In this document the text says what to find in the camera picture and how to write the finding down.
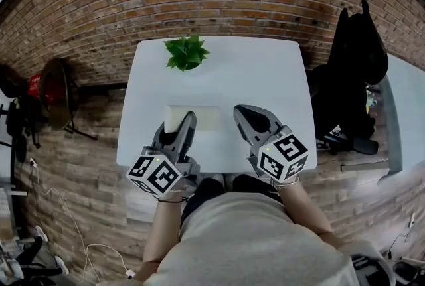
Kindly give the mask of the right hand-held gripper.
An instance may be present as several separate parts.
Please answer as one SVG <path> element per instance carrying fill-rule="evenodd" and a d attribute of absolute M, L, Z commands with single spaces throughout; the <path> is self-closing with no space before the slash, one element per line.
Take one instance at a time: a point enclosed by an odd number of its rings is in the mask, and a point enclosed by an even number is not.
<path fill-rule="evenodd" d="M 234 106 L 242 138 L 250 145 L 247 160 L 260 177 L 284 182 L 300 173 L 309 157 L 307 147 L 270 111 L 247 104 Z"/>

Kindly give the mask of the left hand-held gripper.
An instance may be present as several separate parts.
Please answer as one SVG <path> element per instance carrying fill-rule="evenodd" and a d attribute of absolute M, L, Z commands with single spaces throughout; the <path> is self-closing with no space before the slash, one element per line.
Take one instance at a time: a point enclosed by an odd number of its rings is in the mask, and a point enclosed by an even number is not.
<path fill-rule="evenodd" d="M 164 197 L 172 191 L 194 190 L 200 175 L 200 166 L 188 156 L 192 146 L 197 118 L 188 111 L 183 118 L 176 139 L 165 132 L 162 123 L 155 132 L 152 145 L 145 146 L 141 155 L 128 169 L 126 178 L 138 189 L 154 197 Z"/>

